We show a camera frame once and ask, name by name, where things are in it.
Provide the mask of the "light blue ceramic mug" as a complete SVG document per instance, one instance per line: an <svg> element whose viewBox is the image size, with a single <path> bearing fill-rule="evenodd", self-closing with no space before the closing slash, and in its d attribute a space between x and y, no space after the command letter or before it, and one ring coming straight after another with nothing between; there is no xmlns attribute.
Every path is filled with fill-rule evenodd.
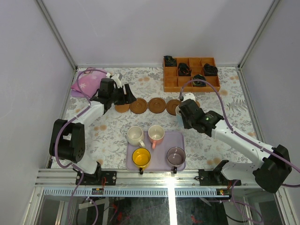
<svg viewBox="0 0 300 225"><path fill-rule="evenodd" d="M180 112L180 109L178 106L175 109L175 113L176 113L176 119L177 119L178 125L180 127L183 127L184 125L183 125L182 115L181 115L181 112Z"/></svg>

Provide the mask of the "dark wooden grooved coaster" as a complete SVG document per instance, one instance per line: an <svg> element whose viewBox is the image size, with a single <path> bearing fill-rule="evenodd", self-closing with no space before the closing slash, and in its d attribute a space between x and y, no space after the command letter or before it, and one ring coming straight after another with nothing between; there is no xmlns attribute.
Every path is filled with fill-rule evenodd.
<svg viewBox="0 0 300 225"><path fill-rule="evenodd" d="M166 104L166 110L170 115L175 116L176 115L176 107L180 104L181 102L177 99L172 99L168 101Z"/></svg>
<svg viewBox="0 0 300 225"><path fill-rule="evenodd" d="M135 102L130 104L130 111L135 114L142 114L146 112L148 103L143 98L137 98Z"/></svg>
<svg viewBox="0 0 300 225"><path fill-rule="evenodd" d="M166 102L160 97L152 98L148 102L148 109L152 113L162 113L166 109Z"/></svg>

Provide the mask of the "grey purple ceramic mug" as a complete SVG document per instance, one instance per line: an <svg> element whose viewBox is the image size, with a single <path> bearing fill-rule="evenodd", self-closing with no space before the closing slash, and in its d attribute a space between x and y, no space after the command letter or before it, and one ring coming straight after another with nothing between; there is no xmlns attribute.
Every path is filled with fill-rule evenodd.
<svg viewBox="0 0 300 225"><path fill-rule="evenodd" d="M180 166L185 163L186 154L180 147L172 147L168 150L166 159L171 166Z"/></svg>

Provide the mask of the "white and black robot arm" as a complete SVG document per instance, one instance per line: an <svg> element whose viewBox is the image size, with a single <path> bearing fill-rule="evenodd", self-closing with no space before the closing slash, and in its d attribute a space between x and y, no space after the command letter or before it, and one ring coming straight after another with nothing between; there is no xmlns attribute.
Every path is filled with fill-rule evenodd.
<svg viewBox="0 0 300 225"><path fill-rule="evenodd" d="M104 78L94 96L88 99L88 106L70 120L57 119L54 122L50 143L50 155L62 168L72 166L87 174L92 185L102 181L98 162L86 152L85 130L99 117L105 115L112 105L127 105L136 101L130 86Z"/></svg>
<svg viewBox="0 0 300 225"><path fill-rule="evenodd" d="M217 184L224 185L229 180L255 182L269 193L283 186L292 171L286 147L273 147L240 132L215 111L204 112L193 99L182 100L179 109L185 129L222 141L251 161L248 164L222 161L213 176Z"/></svg>

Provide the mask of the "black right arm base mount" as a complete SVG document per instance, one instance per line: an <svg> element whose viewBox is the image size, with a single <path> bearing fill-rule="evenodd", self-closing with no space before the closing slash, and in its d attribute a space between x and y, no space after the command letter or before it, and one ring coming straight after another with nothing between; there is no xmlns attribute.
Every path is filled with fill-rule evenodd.
<svg viewBox="0 0 300 225"><path fill-rule="evenodd" d="M200 186L230 186L236 180L230 180L222 174L222 171L229 168L241 167L242 163L235 163L229 160L222 160L213 170L198 169L198 176L195 180Z"/></svg>

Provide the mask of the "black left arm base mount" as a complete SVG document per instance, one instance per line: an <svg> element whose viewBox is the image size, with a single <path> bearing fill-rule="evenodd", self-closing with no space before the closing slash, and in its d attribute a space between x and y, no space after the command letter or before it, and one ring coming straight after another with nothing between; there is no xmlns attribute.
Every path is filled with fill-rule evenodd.
<svg viewBox="0 0 300 225"><path fill-rule="evenodd" d="M97 162L96 171L94 174L84 173L84 178L80 185L86 186L115 186L117 179L116 171L104 171L101 164Z"/></svg>

